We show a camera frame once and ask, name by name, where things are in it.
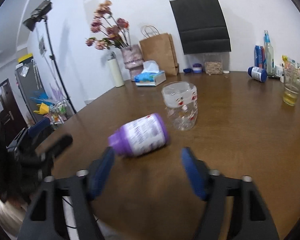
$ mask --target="brown table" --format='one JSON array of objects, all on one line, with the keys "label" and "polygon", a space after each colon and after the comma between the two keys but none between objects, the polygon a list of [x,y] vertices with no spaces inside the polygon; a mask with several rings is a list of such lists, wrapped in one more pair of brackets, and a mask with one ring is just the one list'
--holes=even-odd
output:
[{"label": "brown table", "polygon": [[[56,178],[75,174],[99,158],[107,138],[121,125],[158,112],[170,144],[140,158],[116,158],[95,214],[129,239],[187,240],[198,226],[204,202],[192,192],[180,161],[189,146],[210,168],[225,176],[250,175],[267,203],[283,239],[300,217],[300,95],[295,107],[282,101],[283,84],[260,83],[245,72],[190,74],[167,82],[189,81],[198,89],[198,118],[190,131],[168,122],[156,88],[113,88],[72,117],[44,143],[71,133],[74,144],[56,161]],[[220,239],[229,225],[231,198]]]}]

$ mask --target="drinking glass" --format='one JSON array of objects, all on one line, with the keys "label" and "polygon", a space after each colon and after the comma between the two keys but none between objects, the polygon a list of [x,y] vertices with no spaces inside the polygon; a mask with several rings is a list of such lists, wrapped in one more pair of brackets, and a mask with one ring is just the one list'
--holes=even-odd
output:
[{"label": "drinking glass", "polygon": [[300,91],[300,70],[293,67],[284,70],[283,101],[289,106],[295,106]]},{"label": "drinking glass", "polygon": [[188,82],[173,82],[162,88],[168,118],[178,130],[190,130],[197,119],[197,87]]}]

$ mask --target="brown door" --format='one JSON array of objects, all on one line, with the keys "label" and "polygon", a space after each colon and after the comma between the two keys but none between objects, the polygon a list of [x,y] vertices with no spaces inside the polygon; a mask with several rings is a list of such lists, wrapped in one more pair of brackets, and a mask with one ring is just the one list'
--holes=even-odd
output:
[{"label": "brown door", "polygon": [[0,84],[0,124],[4,130],[4,140],[8,146],[27,124],[14,99],[9,80]]}]

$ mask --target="refrigerator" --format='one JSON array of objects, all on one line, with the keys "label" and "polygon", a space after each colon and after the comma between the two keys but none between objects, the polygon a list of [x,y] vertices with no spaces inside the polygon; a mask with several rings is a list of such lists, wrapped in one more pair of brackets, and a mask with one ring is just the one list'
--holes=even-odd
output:
[{"label": "refrigerator", "polygon": [[39,93],[45,93],[38,68],[33,64],[32,60],[27,60],[26,63],[24,62],[23,66],[20,66],[15,70],[15,75],[23,100],[25,101],[34,122],[37,123],[43,119],[43,115],[34,113],[34,111],[38,110],[38,106],[31,98]]}]

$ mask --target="bag handle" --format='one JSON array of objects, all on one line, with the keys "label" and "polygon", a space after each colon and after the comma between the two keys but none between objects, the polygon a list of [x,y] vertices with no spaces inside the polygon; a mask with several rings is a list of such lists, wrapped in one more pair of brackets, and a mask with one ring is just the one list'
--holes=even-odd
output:
[{"label": "bag handle", "polygon": [[143,25],[141,28],[140,28],[140,31],[142,33],[142,35],[146,38],[150,38],[151,36],[149,35],[149,33],[147,33],[147,28],[151,29],[151,31],[154,33],[154,35],[152,36],[156,36],[156,35],[159,35],[159,31],[157,30],[156,27],[152,26],[152,25]]}]

